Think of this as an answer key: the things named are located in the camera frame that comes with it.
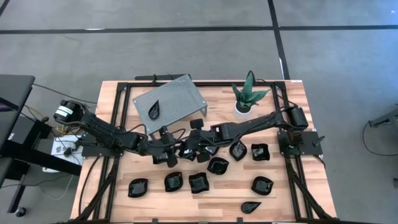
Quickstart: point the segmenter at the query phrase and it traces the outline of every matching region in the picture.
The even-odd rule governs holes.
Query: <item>green leaves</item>
[[[239,91],[234,83],[232,83],[232,89],[235,93],[236,101],[242,108],[248,108],[253,105],[257,105],[256,102],[260,101],[265,97],[267,91],[255,91],[253,92],[254,74],[249,71],[246,81],[244,82],[242,91]]]

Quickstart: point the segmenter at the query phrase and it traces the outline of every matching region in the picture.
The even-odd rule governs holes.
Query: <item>floor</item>
[[[315,127],[326,136],[322,148],[338,216],[375,223],[398,219],[398,189],[393,184],[393,178],[398,178],[398,157],[370,154],[361,140],[369,119],[397,108],[398,27],[386,25],[398,24],[398,1],[274,0],[277,24],[271,19],[271,0],[3,2],[7,5],[0,16],[0,73],[34,75],[38,84],[86,100],[97,99],[103,80],[132,80],[154,73],[242,79],[253,70],[258,78],[303,80]],[[130,29],[196,26],[280,29],[275,33],[271,29],[141,33]],[[302,28],[283,28],[292,26]],[[76,31],[104,28],[115,30]],[[46,33],[54,29],[69,31]],[[13,30],[44,31],[15,34]],[[27,104],[51,116],[62,99],[35,87]],[[395,137],[391,126],[365,131],[369,148],[379,153],[398,153]],[[61,175],[43,174],[33,167],[26,182]],[[58,197],[69,180],[65,177],[40,187]],[[68,220],[76,185],[74,178],[61,200],[28,187],[21,205],[29,213],[23,218],[6,213],[14,188],[1,189],[2,223]]]

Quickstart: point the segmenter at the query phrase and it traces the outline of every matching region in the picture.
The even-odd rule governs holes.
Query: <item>white pot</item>
[[[236,108],[236,103],[235,103],[234,115],[235,115],[236,119],[249,120],[251,117],[252,111],[253,111],[253,107],[250,107],[250,110],[247,113],[242,113],[242,112],[238,111],[238,109]]]

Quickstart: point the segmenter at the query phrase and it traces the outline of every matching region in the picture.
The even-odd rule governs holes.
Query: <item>wooden table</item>
[[[108,122],[111,120],[117,84],[118,82],[116,81],[103,82],[101,93],[99,94],[96,115]],[[313,122],[303,83],[301,81],[286,81],[286,87],[289,100],[304,109],[309,123],[308,128],[312,129]],[[153,88],[155,87],[133,87],[130,98],[133,99]],[[199,87],[198,89],[208,103],[208,114],[204,118],[204,129],[208,129],[213,124],[223,122],[241,122],[233,116],[235,96],[231,87]],[[269,87],[254,87],[254,91],[266,89],[269,89]],[[120,108],[116,124],[119,124],[120,121],[123,99],[124,93],[120,97],[121,102],[119,104]],[[274,100],[270,91],[259,102],[259,106],[253,108],[252,118],[263,116],[273,111],[275,111]],[[202,117],[201,113],[195,113],[169,126],[169,131],[186,128],[187,132],[185,135],[187,135],[190,130],[189,121]],[[126,129],[140,123],[139,115],[130,100]],[[242,142],[247,145],[248,154],[239,162],[236,162],[230,156],[228,148],[221,148],[216,156],[222,157],[230,163],[224,175],[209,173],[206,170],[208,162],[199,164],[196,161],[191,162],[186,159],[180,159],[177,166],[168,168],[166,163],[153,165],[151,156],[141,157],[126,152],[120,160],[111,221],[151,222],[153,218],[158,218],[160,222],[235,222],[237,217],[243,217],[243,220],[247,222],[294,221],[292,199],[290,197],[284,158],[280,155],[276,138],[277,131],[277,128],[271,128],[244,136]],[[256,162],[251,159],[251,144],[258,143],[269,145],[270,161]],[[309,191],[324,210],[335,217],[335,208],[322,163],[313,156],[302,156],[302,160]],[[88,158],[83,163],[71,218],[75,218],[78,215],[81,188],[93,161],[94,158]],[[101,166],[102,158],[94,166],[88,178],[88,185],[83,194],[82,208],[88,205],[97,191]],[[175,171],[183,173],[184,185],[176,192],[167,193],[164,190],[164,178],[167,174]],[[210,191],[193,195],[190,191],[188,176],[198,172],[207,173]],[[268,196],[260,196],[250,189],[253,179],[259,175],[270,178],[275,183],[271,194]],[[127,197],[128,185],[130,181],[136,178],[149,179],[148,192],[141,198],[129,198]],[[305,207],[302,194],[299,189],[297,189],[297,192],[301,214],[304,217]],[[108,193],[106,192],[101,205],[100,218],[104,217],[107,197]],[[262,204],[252,214],[246,215],[240,210],[241,204],[245,201],[262,202]]]

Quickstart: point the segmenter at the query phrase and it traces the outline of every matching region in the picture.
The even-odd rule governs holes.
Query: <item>black line on floor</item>
[[[398,29],[398,25],[370,25],[370,26],[281,26],[279,30],[384,30]]]
[[[276,17],[275,6],[273,0],[268,0],[269,12],[271,14],[272,26],[274,28],[274,35],[276,41],[276,47],[282,67],[282,76],[284,80],[290,80],[289,69],[287,68],[287,61],[285,56],[284,45],[282,43],[282,37],[280,36],[278,20]]]
[[[2,3],[1,7],[0,7],[0,17],[3,14],[4,10],[6,10],[6,7],[8,5],[10,0],[4,0],[4,2]]]
[[[271,26],[153,27],[114,29],[0,30],[0,34],[117,34],[149,32],[261,31],[273,29],[274,28]]]

